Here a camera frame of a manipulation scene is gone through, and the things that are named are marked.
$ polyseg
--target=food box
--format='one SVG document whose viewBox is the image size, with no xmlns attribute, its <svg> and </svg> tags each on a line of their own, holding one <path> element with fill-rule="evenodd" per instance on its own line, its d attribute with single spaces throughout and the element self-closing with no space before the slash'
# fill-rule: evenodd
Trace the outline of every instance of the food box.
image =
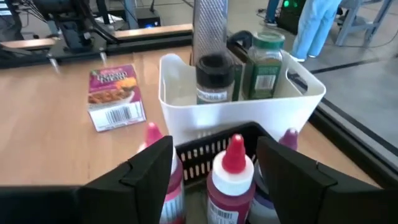
<svg viewBox="0 0 398 224">
<path fill-rule="evenodd" d="M 132 65 L 90 72 L 88 112 L 97 131 L 146 120 L 137 76 Z"/>
</svg>

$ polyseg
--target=bottle label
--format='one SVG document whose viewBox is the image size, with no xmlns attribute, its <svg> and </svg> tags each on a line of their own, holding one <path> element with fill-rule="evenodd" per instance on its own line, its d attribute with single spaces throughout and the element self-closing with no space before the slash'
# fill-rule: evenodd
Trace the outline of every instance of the bottle label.
<svg viewBox="0 0 398 224">
<path fill-rule="evenodd" d="M 177 189 L 166 195 L 159 223 L 183 223 L 183 220 L 185 218 L 184 203 L 184 188 L 183 183 L 181 183 L 181 185 Z"/>
<path fill-rule="evenodd" d="M 201 91 L 197 89 L 197 101 L 198 104 L 206 104 L 206 103 L 221 103 L 227 101 L 228 93 L 227 91 L 219 92 L 219 93 L 208 93 L 205 91 Z"/>
<path fill-rule="evenodd" d="M 207 220 L 209 224 L 236 224 L 238 217 L 239 212 L 220 209 L 210 198 L 207 200 Z"/>
</svg>

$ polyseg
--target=barcode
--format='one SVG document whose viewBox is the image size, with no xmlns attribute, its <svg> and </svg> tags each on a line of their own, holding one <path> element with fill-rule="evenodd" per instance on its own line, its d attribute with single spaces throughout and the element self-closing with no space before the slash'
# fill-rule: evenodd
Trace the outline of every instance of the barcode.
<svg viewBox="0 0 398 224">
<path fill-rule="evenodd" d="M 132 119 L 130 108 L 123 106 L 115 110 L 109 110 L 106 112 L 106 119 L 109 124 L 117 124 L 123 121 L 129 121 Z"/>
<path fill-rule="evenodd" d="M 259 75 L 256 79 L 256 90 L 271 90 L 274 87 L 276 75 Z"/>
<path fill-rule="evenodd" d="M 221 210 L 219 210 L 218 208 L 216 208 L 213 203 L 209 203 L 210 204 L 210 209 L 211 211 L 213 211 L 214 213 L 216 213 L 219 217 L 221 218 L 225 218 L 225 219 L 232 219 L 232 214 L 229 212 L 223 212 Z"/>
</svg>

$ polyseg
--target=black lid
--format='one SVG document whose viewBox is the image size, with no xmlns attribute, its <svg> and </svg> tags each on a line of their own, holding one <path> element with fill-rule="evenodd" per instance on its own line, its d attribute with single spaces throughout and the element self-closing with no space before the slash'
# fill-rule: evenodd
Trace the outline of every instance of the black lid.
<svg viewBox="0 0 398 224">
<path fill-rule="evenodd" d="M 233 63 L 225 54 L 210 54 L 197 63 L 197 83 L 206 88 L 224 88 L 234 81 Z"/>
</svg>

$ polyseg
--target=squeeze bottle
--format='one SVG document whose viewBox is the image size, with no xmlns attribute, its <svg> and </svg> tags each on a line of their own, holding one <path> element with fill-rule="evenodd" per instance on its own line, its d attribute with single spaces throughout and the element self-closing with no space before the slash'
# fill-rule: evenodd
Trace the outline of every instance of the squeeze bottle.
<svg viewBox="0 0 398 224">
<path fill-rule="evenodd" d="M 209 224 L 244 224 L 256 191 L 254 166 L 246 155 L 243 137 L 235 134 L 228 148 L 217 154 L 206 184 Z"/>
<path fill-rule="evenodd" d="M 155 123 L 149 123 L 147 126 L 145 142 L 142 143 L 138 152 L 149 147 L 163 137 Z M 185 201 L 183 191 L 183 168 L 181 160 L 178 158 L 173 148 L 173 161 L 170 173 L 169 187 L 164 200 L 160 224 L 183 224 L 185 223 Z"/>
<path fill-rule="evenodd" d="M 297 151 L 298 138 L 299 138 L 299 132 L 294 128 L 289 128 L 288 130 L 286 130 L 285 135 L 281 137 L 281 139 L 279 140 L 279 144 L 282 144 Z"/>
</svg>

